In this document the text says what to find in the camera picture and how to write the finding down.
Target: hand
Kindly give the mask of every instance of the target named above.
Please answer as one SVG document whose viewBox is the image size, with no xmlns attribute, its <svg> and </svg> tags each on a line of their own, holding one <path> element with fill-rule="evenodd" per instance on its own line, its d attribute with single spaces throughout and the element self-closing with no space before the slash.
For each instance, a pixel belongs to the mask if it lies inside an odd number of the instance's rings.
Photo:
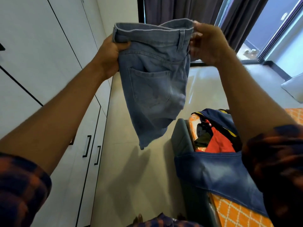
<svg viewBox="0 0 303 227">
<path fill-rule="evenodd" d="M 107 37 L 101 45 L 99 51 L 90 62 L 98 71 L 102 73 L 103 81 L 112 77 L 119 70 L 118 56 L 119 52 L 127 49 L 130 46 L 127 43 L 112 42 L 112 34 Z"/>
<path fill-rule="evenodd" d="M 194 21 L 194 29 L 189 44 L 193 58 L 217 67 L 225 56 L 235 54 L 219 27 Z"/>
</svg>

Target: red cloth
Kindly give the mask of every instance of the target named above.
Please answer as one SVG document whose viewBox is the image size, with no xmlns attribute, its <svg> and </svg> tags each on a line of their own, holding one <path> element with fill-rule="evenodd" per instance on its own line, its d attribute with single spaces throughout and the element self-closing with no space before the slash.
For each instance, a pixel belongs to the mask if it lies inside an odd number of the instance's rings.
<svg viewBox="0 0 303 227">
<path fill-rule="evenodd" d="M 211 138 L 205 152 L 208 153 L 222 153 L 222 152 L 235 152 L 231 141 L 222 135 L 217 129 L 211 126 L 211 130 L 213 132 L 213 137 Z"/>
</svg>

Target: white wardrobe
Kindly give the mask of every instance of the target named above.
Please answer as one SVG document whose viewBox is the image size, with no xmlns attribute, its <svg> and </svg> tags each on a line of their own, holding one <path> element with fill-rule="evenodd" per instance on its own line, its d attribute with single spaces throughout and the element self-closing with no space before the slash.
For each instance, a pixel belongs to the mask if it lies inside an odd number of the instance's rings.
<svg viewBox="0 0 303 227">
<path fill-rule="evenodd" d="M 46 104 L 95 56 L 105 39 L 96 0 L 0 0 L 0 138 Z M 89 226 L 111 80 L 51 175 L 32 226 Z"/>
</svg>

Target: dark curtain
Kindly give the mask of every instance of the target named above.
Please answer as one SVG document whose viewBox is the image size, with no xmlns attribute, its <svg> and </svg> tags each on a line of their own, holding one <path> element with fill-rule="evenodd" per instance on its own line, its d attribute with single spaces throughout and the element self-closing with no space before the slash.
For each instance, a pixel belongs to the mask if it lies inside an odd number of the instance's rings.
<svg viewBox="0 0 303 227">
<path fill-rule="evenodd" d="M 231 0 L 219 27 L 229 45 L 238 52 L 268 0 Z"/>
<path fill-rule="evenodd" d="M 223 0 L 144 0 L 147 24 L 189 18 L 214 24 Z"/>
</svg>

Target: gray-blue denim pants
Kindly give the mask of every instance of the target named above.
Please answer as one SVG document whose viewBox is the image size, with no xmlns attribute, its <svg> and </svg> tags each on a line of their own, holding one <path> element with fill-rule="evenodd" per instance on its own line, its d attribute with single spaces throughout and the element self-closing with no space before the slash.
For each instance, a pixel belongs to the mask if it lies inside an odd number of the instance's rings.
<svg viewBox="0 0 303 227">
<path fill-rule="evenodd" d="M 189 19 L 171 20 L 159 26 L 114 26 L 113 42 L 131 41 L 129 49 L 119 53 L 119 71 L 141 149 L 163 136 L 184 107 L 192 32 Z"/>
</svg>

